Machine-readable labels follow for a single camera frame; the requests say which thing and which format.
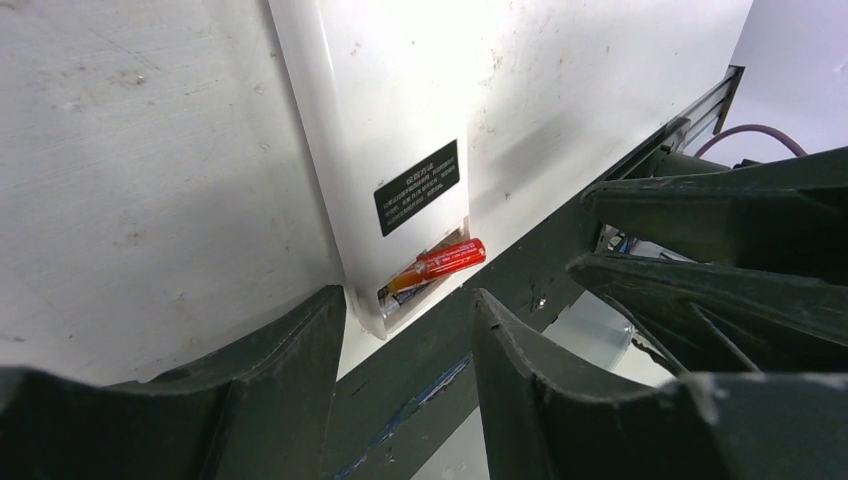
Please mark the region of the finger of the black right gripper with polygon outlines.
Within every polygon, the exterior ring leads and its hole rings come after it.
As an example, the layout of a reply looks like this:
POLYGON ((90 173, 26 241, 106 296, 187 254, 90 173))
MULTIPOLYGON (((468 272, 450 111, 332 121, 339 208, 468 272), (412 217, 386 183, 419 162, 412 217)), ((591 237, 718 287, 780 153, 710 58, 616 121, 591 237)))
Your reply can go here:
POLYGON ((847 282, 847 150, 718 172, 605 181, 581 203, 698 262, 847 282))
POLYGON ((584 254, 578 284, 684 372, 847 370, 847 289, 822 280, 623 254, 584 254))

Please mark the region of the red orange battery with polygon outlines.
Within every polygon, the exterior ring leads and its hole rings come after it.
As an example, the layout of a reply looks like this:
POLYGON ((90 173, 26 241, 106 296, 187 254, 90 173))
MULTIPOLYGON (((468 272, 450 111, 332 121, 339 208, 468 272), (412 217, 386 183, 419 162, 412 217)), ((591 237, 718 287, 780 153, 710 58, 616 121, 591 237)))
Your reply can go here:
POLYGON ((411 266, 388 282, 388 289, 392 293, 411 290, 482 264, 486 257, 483 242, 472 238, 419 256, 411 266))

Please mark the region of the white red remote control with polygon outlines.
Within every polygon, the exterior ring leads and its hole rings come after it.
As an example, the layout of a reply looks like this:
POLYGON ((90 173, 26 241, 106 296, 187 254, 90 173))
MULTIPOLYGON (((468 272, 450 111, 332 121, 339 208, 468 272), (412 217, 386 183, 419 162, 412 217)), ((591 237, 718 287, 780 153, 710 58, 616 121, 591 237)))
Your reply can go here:
POLYGON ((384 307, 422 254, 470 236, 464 1, 270 5, 356 316, 385 338, 435 294, 384 307))

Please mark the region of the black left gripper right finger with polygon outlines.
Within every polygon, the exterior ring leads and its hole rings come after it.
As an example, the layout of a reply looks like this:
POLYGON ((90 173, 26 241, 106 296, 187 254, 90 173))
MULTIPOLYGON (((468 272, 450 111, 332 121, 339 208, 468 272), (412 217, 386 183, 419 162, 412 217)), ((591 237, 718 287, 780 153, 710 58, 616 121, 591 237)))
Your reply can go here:
POLYGON ((488 291, 472 351, 494 479, 843 479, 843 374, 685 374, 650 387, 571 353, 488 291))

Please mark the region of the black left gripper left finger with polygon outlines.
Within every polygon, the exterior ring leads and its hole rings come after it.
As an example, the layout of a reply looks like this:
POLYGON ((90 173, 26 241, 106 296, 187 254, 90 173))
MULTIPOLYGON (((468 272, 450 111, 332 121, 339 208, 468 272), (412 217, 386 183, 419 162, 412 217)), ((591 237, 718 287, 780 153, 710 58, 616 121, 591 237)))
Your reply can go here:
POLYGON ((316 479, 346 317, 327 286, 146 382, 1 371, 5 479, 316 479))

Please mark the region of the black silver battery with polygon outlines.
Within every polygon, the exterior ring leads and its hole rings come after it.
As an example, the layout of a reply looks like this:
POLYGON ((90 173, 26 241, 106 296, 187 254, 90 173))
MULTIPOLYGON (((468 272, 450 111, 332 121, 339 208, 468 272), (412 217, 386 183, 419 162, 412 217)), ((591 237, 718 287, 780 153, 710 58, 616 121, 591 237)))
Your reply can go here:
POLYGON ((381 315, 384 318, 389 317, 405 304, 411 302, 427 288, 427 284, 404 290, 402 292, 394 292, 388 287, 382 288, 377 294, 381 315))

